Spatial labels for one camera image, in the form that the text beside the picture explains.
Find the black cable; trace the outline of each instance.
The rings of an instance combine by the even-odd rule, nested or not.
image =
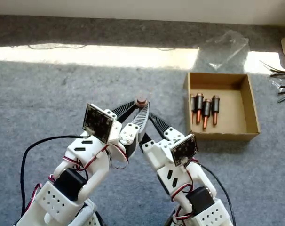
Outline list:
[[[87,170],[85,169],[85,175],[86,175],[86,180],[88,180],[88,173],[87,173]]]
[[[285,75],[285,72],[272,74],[272,75],[270,75],[270,77],[276,77],[276,76],[279,76],[279,75]]]
[[[237,224],[236,224],[235,214],[234,214],[234,212],[233,212],[232,204],[231,204],[231,201],[230,201],[230,198],[229,198],[229,196],[228,196],[228,194],[227,194],[226,189],[224,188],[224,186],[222,185],[222,183],[221,183],[221,181],[218,179],[218,177],[217,177],[212,171],[210,171],[208,168],[206,168],[205,166],[201,165],[200,163],[199,163],[199,165],[200,165],[203,169],[205,169],[207,172],[209,172],[209,173],[217,180],[218,184],[220,185],[220,187],[221,187],[222,190],[224,191],[225,196],[226,196],[227,201],[228,201],[228,204],[229,204],[229,208],[230,208],[230,213],[231,213],[231,218],[232,218],[233,226],[236,226]]]
[[[49,140],[55,140],[55,139],[61,139],[61,138],[88,138],[88,137],[83,137],[83,136],[76,136],[76,135],[65,135],[65,136],[57,136],[57,137],[49,137],[49,138],[45,138],[42,139],[40,141],[35,142],[34,144],[32,144],[31,146],[29,146],[25,152],[24,155],[22,157],[22,163],[21,163],[21,169],[20,169],[20,188],[21,188],[21,197],[22,197],[22,210],[21,210],[21,216],[23,216],[24,211],[25,211],[25,191],[24,191],[24,167],[25,167],[25,159],[26,156],[28,154],[28,152],[34,148],[35,146],[49,141]]]

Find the cardboard tray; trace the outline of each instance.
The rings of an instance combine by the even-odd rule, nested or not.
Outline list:
[[[246,74],[188,73],[184,88],[185,120],[187,132],[193,131],[197,139],[251,140],[260,134],[257,112],[250,78]],[[212,115],[207,128],[202,122],[192,124],[190,96],[203,93],[205,98],[220,97],[218,123],[213,126]]]

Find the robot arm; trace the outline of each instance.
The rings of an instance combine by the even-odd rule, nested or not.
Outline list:
[[[140,147],[166,193],[179,203],[168,225],[232,226],[215,187],[194,162],[198,152],[194,135],[184,136],[152,113],[149,117],[163,139],[156,143],[145,134]],[[195,189],[195,182],[201,187]]]
[[[128,162],[145,133],[149,104],[134,101],[102,110],[87,105],[83,136],[72,142],[53,175],[37,194],[17,226],[100,225],[89,195],[109,172],[109,161]],[[122,129],[122,122],[139,109],[138,115]],[[87,171],[84,179],[78,171]]]

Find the black circuit board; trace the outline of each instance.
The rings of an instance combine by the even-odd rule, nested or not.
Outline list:
[[[87,104],[83,130],[88,134],[93,135],[104,143],[107,143],[112,123],[113,119],[110,116],[104,114],[92,105]]]
[[[193,159],[193,156],[198,153],[195,135],[192,134],[191,137],[172,148],[171,153],[175,166],[183,164],[186,167]]]

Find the clear plastic bag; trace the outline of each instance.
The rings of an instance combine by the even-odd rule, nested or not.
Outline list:
[[[218,70],[248,45],[248,42],[249,39],[242,34],[229,30],[222,36],[211,38],[200,44],[198,58]]]

